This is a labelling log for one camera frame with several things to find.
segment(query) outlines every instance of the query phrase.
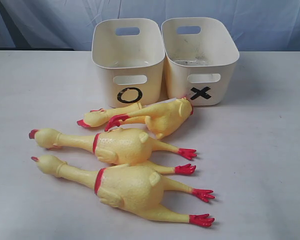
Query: white table surface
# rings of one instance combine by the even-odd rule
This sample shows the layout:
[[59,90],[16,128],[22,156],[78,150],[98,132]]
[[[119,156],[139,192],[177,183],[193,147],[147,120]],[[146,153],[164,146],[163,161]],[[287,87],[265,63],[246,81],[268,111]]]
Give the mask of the white table surface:
[[[222,103],[196,107],[164,139],[199,152],[196,174],[171,178],[213,189],[217,201],[168,192],[163,204],[210,213],[210,229],[142,219],[39,171],[30,157],[47,153],[86,170],[107,166],[84,150],[47,151],[28,138],[35,128],[101,132],[76,121],[105,107],[90,52],[0,51],[0,240],[300,240],[300,52],[241,52]],[[188,163],[167,152],[151,159]]]

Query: black o symbol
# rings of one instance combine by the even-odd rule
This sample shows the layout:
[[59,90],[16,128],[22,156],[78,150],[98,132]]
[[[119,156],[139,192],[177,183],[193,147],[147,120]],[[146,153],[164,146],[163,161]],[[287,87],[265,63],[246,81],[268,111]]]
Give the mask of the black o symbol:
[[[138,96],[136,97],[136,99],[132,100],[132,101],[127,101],[127,100],[123,100],[122,99],[122,95],[127,91],[127,90],[136,90],[138,92]],[[123,103],[123,104],[133,104],[138,102],[140,99],[142,98],[142,91],[137,88],[137,87],[126,87],[124,89],[122,89],[119,93],[118,96],[116,96],[116,99],[118,99],[119,102]]]

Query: white plastic bin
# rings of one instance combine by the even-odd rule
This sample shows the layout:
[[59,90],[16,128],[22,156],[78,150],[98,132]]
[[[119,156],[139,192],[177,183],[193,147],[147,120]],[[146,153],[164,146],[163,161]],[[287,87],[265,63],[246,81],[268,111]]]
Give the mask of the white plastic bin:
[[209,17],[172,18],[161,32],[169,98],[186,96],[194,106],[219,103],[239,59],[226,27]]
[[94,29],[92,60],[113,108],[160,96],[165,49],[158,24],[145,18],[111,19]]

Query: handle cutout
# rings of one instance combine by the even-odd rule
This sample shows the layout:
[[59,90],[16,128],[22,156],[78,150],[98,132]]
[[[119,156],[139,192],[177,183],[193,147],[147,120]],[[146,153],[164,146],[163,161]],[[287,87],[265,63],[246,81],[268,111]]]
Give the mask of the handle cutout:
[[145,84],[147,82],[146,75],[125,75],[115,76],[113,82],[118,85],[133,85],[133,84]]
[[118,27],[115,30],[115,35],[117,36],[133,36],[139,35],[140,29],[138,27]]
[[179,26],[176,29],[177,34],[199,34],[201,27],[199,26]]
[[188,76],[188,81],[191,84],[216,83],[220,79],[221,79],[221,75],[219,73],[190,74]]

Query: yellow rubber chicken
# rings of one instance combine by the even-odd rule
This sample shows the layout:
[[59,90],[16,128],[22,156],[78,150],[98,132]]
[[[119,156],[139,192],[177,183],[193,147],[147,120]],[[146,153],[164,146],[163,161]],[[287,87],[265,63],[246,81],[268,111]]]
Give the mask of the yellow rubber chicken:
[[86,171],[61,161],[52,155],[31,157],[44,174],[65,178],[94,190],[100,202],[119,208],[144,219],[162,222],[189,223],[210,227],[214,218],[209,214],[189,215],[173,212],[161,201],[165,191],[180,191],[192,194],[204,202],[215,197],[212,190],[196,189],[174,181],[147,166],[122,164],[99,171]]
[[109,121],[105,131],[122,124],[146,124],[148,130],[160,140],[176,131],[192,113],[193,106],[186,97],[183,97],[144,108],[140,103],[134,103],[123,108],[100,109],[86,113],[84,119],[77,123],[87,128],[98,127]]
[[149,161],[152,151],[170,151],[191,160],[196,157],[195,149],[178,148],[157,139],[139,128],[121,127],[96,135],[66,135],[52,128],[33,129],[30,139],[35,139],[40,147],[52,149],[62,146],[85,149],[94,153],[101,162],[108,164],[130,164],[149,166],[166,174],[190,175],[196,166],[190,163],[183,166],[167,167]]

